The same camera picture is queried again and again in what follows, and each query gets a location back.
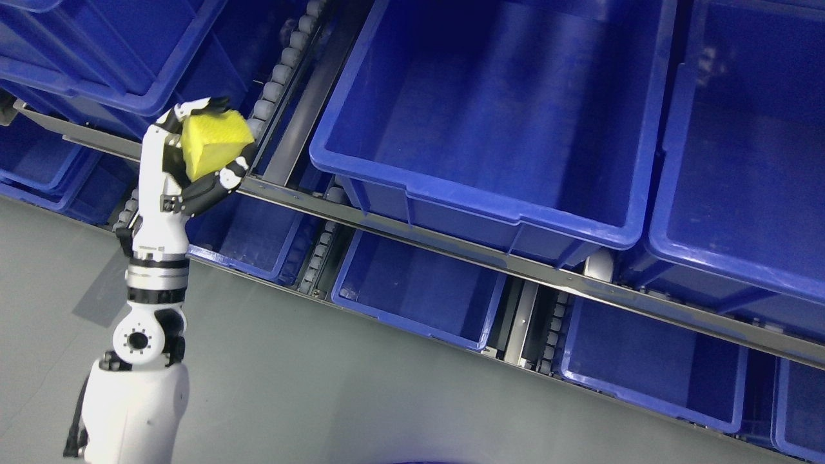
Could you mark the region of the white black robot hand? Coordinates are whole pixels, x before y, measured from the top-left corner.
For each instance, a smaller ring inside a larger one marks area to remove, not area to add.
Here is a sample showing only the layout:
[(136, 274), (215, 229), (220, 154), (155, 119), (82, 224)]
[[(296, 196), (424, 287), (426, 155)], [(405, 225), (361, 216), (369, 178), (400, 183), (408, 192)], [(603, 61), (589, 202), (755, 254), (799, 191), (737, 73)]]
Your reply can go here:
[(251, 169), (256, 142), (221, 170), (189, 181), (180, 146), (183, 122), (192, 115), (233, 110), (229, 97), (176, 104), (146, 129), (141, 142), (138, 221), (118, 235), (124, 255), (152, 267), (170, 265), (188, 252), (188, 220), (235, 193)]

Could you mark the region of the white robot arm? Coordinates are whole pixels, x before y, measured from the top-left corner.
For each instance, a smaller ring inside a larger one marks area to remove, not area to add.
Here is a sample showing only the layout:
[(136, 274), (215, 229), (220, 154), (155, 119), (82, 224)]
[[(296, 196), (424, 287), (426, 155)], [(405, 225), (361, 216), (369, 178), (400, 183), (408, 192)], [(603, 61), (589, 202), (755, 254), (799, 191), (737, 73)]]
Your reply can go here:
[(189, 402), (183, 364), (185, 255), (138, 253), (126, 268), (128, 313), (92, 362), (63, 455), (86, 463), (169, 463)]

